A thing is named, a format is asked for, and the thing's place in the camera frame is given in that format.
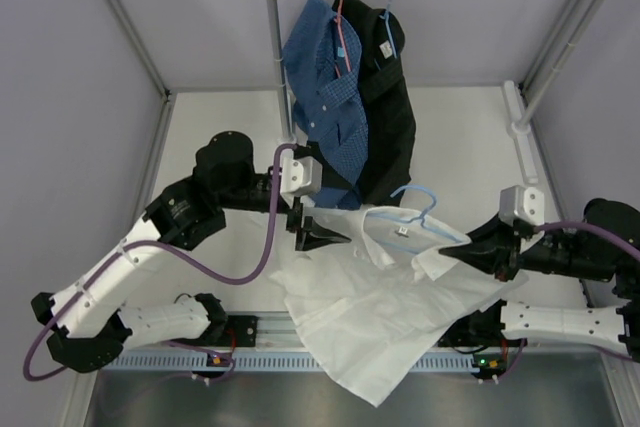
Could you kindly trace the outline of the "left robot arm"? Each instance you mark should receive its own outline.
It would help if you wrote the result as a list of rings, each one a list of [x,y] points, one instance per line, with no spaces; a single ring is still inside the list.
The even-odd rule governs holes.
[[[225,285],[254,281],[269,260],[280,215],[298,251],[348,242],[348,237],[319,226],[302,204],[305,196],[346,184],[314,143],[280,145],[272,166],[259,174],[247,135],[215,135],[196,152],[191,175],[167,186],[97,265],[69,287],[32,299],[43,329],[26,354],[24,376],[37,380],[31,362],[40,345],[46,345],[60,370],[91,373],[141,346],[168,342],[197,349],[218,344],[227,333],[228,315],[211,293],[156,307],[129,307],[126,301],[163,268],[167,255]],[[190,255],[225,228],[228,209],[268,216],[258,265],[243,277],[225,276]]]

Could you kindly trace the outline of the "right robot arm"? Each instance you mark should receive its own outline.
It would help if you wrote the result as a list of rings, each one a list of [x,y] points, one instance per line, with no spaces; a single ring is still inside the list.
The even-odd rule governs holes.
[[[487,344],[542,340],[584,344],[639,359],[639,212],[619,201],[589,201],[579,221],[537,225],[496,215],[472,231],[466,245],[442,254],[499,281],[521,273],[580,282],[584,306],[537,306],[500,299],[465,320],[468,337]]]

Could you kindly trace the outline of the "white shirt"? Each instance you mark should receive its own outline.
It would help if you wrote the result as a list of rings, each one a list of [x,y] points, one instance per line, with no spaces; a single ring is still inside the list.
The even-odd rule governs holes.
[[[296,333],[325,373],[379,406],[457,320],[484,311],[528,280],[501,282],[441,254],[469,237],[417,211],[317,209],[347,242],[295,249],[278,235],[276,270]]]

